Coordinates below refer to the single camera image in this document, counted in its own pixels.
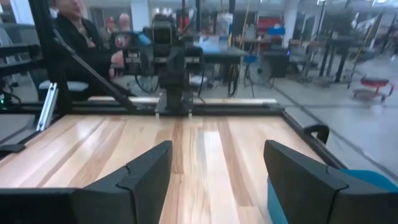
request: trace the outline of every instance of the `black bracket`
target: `black bracket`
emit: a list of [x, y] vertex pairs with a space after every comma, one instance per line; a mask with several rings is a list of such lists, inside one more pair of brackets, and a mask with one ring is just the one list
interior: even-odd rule
[[0, 146], [0, 158], [8, 156], [11, 153], [21, 152], [26, 148], [23, 144], [9, 144]]
[[313, 133], [317, 134], [317, 139], [326, 144], [329, 138], [329, 127], [324, 124], [315, 124], [303, 129], [304, 134], [312, 135]]

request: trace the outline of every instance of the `light wood plank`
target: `light wood plank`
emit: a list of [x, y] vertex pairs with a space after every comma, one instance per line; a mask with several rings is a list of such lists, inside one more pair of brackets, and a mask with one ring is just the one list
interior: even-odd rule
[[84, 187], [170, 139], [161, 224], [271, 223], [267, 139], [322, 161], [279, 117], [66, 116], [0, 161], [0, 187]]

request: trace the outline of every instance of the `wooden tabletop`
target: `wooden tabletop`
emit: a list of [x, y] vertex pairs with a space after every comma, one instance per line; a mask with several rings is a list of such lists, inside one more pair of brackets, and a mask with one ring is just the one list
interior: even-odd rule
[[169, 139], [161, 224], [271, 223], [267, 139], [321, 161], [278, 117], [66, 116], [0, 161], [0, 187], [84, 187]]
[[[157, 103], [159, 101], [159, 97], [129, 97], [130, 101], [133, 103]], [[88, 100], [92, 101], [114, 101], [114, 98], [111, 96], [92, 96]], [[215, 103], [225, 103], [225, 104], [264, 104], [264, 103], [277, 103], [275, 99], [271, 98], [204, 98], [203, 99], [206, 104], [215, 104]], [[194, 104], [203, 104], [202, 100], [199, 98], [193, 99]]]

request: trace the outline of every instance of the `teal object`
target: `teal object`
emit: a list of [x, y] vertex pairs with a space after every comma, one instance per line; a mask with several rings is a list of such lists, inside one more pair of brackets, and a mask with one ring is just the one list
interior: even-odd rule
[[244, 57], [244, 62], [250, 64], [250, 63], [254, 63], [257, 62], [257, 56], [255, 55], [248, 55]]
[[148, 46], [152, 43], [150, 39], [144, 34], [138, 34], [138, 40], [142, 46]]
[[271, 217], [273, 224], [287, 224], [287, 219], [282, 206], [279, 203], [278, 197], [276, 196], [274, 187], [271, 184], [271, 180], [267, 179], [268, 190], [267, 190], [267, 208], [269, 216]]
[[385, 178], [381, 174], [378, 174], [377, 172], [373, 172], [370, 170], [349, 170], [349, 169], [341, 169], [340, 171], [348, 175], [351, 175], [353, 177], [356, 177], [359, 180], [363, 180], [367, 183], [373, 184], [381, 189], [388, 190], [391, 192], [398, 192], [398, 187], [395, 184], [393, 184], [389, 179]]
[[[349, 169], [341, 169], [340, 171], [352, 177], [358, 178], [359, 180], [363, 180], [367, 183], [373, 184], [380, 189], [388, 190], [391, 192], [398, 192], [398, 187], [395, 184], [393, 184], [389, 179], [385, 178], [381, 174], [378, 174], [377, 172], [373, 172], [370, 170]], [[272, 186], [269, 177], [267, 179], [267, 183], [267, 207], [269, 216], [271, 217], [273, 224], [288, 224], [285, 213], [279, 203], [279, 200], [276, 196], [274, 187]]]

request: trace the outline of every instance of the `red stool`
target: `red stool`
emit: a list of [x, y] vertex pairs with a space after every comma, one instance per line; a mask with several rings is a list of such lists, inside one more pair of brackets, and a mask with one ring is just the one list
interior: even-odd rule
[[[375, 91], [363, 88], [363, 89], [357, 89], [354, 90], [354, 97], [357, 95], [364, 95], [368, 97], [377, 97], [381, 96], [381, 101], [384, 102], [388, 96], [392, 95], [392, 92], [394, 92], [394, 86], [393, 84], [390, 83], [388, 79], [385, 78], [367, 78], [364, 77], [361, 79], [361, 85], [366, 86], [366, 87], [371, 87], [371, 88], [376, 88]], [[390, 92], [388, 94], [384, 94], [380, 92], [380, 88], [385, 87], [387, 85], [391, 86]]]

